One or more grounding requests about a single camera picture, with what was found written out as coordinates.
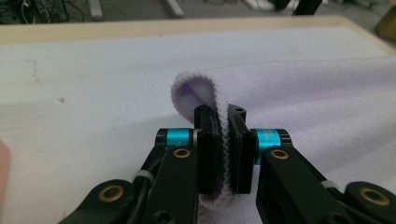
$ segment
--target white cable tie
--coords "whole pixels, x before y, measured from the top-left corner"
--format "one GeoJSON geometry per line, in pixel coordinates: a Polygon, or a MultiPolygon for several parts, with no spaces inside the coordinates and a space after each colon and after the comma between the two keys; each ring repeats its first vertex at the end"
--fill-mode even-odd
{"type": "Polygon", "coordinates": [[[323,185],[325,189],[331,189],[331,188],[339,189],[338,185],[332,180],[323,180],[320,183],[323,185]]]}
{"type": "Polygon", "coordinates": [[[134,179],[137,178],[138,176],[143,176],[147,179],[149,179],[149,182],[151,186],[154,184],[154,175],[150,171],[147,170],[138,170],[136,173],[134,173],[134,176],[132,176],[132,182],[134,183],[134,179]]]}

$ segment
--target screw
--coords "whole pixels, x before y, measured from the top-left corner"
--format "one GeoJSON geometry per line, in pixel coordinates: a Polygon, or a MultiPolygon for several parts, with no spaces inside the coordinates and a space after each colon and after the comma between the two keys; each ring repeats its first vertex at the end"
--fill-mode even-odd
{"type": "Polygon", "coordinates": [[[271,155],[279,160],[286,160],[289,157],[289,154],[287,152],[280,149],[272,150],[271,155]]]}
{"type": "Polygon", "coordinates": [[[376,189],[361,188],[359,193],[361,194],[361,197],[370,203],[381,206],[387,206],[390,204],[390,199],[384,193],[376,189]]]}
{"type": "Polygon", "coordinates": [[[179,159],[188,158],[191,152],[188,149],[179,148],[174,151],[174,156],[179,159]]]}
{"type": "Polygon", "coordinates": [[[176,219],[168,211],[159,211],[152,216],[151,223],[176,224],[176,219]]]}
{"type": "Polygon", "coordinates": [[[107,198],[114,197],[119,192],[120,192],[120,190],[116,189],[116,188],[108,189],[108,190],[105,191],[105,197],[107,197],[107,198]]]}

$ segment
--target blue anodized part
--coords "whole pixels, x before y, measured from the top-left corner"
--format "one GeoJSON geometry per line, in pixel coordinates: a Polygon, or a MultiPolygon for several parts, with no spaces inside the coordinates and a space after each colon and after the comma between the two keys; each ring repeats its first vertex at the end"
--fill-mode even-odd
{"type": "Polygon", "coordinates": [[[256,129],[259,139],[259,158],[256,165],[262,164],[262,152],[268,147],[281,147],[279,133],[276,129],[256,129]]]}
{"type": "Polygon", "coordinates": [[[166,145],[167,146],[188,146],[190,139],[190,129],[188,128],[178,128],[178,129],[168,129],[168,135],[166,135],[166,145]]]}

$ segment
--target table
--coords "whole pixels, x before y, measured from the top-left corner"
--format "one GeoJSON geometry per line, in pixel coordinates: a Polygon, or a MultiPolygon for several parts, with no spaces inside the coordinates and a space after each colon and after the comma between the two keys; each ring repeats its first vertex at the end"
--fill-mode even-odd
{"type": "Polygon", "coordinates": [[[158,129],[192,127],[170,100],[178,72],[394,54],[333,16],[1,26],[0,222],[58,222],[97,184],[130,179],[158,129]]]}

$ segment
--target lavender towel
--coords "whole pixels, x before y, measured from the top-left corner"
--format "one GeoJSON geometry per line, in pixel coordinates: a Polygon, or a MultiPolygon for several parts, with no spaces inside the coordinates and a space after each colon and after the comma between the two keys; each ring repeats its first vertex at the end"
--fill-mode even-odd
{"type": "MultiPolygon", "coordinates": [[[[179,74],[172,100],[193,122],[193,109],[211,105],[224,134],[224,185],[200,196],[202,223],[261,223],[255,193],[230,189],[228,104],[247,111],[249,128],[283,128],[300,150],[343,191],[352,181],[396,193],[396,57],[342,61],[240,64],[179,74]]],[[[257,190],[255,168],[253,192],[257,190]]]]}

